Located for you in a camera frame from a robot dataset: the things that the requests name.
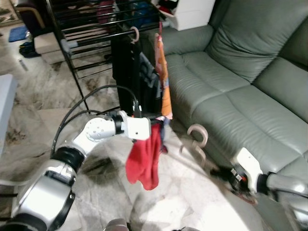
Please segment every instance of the blue mat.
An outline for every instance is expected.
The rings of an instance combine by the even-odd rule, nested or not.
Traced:
[[[28,29],[26,26],[20,26],[20,27],[11,29],[9,42],[15,42],[15,41],[26,39],[27,31]]]

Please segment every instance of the green leather sofa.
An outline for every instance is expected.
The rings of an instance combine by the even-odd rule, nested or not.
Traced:
[[[218,164],[245,147],[264,173],[308,183],[308,0],[217,0],[209,25],[164,28],[163,42],[173,113],[207,129]],[[261,196],[256,209],[292,230],[278,203]]]

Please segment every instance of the white cabinet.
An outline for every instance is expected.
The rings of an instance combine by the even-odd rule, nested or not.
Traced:
[[[152,0],[157,5],[159,0]],[[179,0],[174,14],[161,11],[177,30],[186,30],[207,25],[215,0]]]

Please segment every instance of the drying rack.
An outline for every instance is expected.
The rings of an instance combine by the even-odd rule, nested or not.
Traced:
[[[46,0],[54,25],[54,34],[81,97],[84,97],[79,80],[112,69],[111,40],[136,35],[130,29],[138,22],[139,32],[159,27],[159,16],[164,16],[149,0]],[[74,59],[103,53],[103,59],[77,66]],[[103,70],[82,75],[86,69],[102,66]]]

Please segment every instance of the red cloth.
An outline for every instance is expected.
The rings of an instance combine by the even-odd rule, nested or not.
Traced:
[[[137,141],[126,162],[126,175],[131,184],[139,180],[145,190],[158,186],[158,158],[161,150],[160,124],[152,125],[146,141]]]

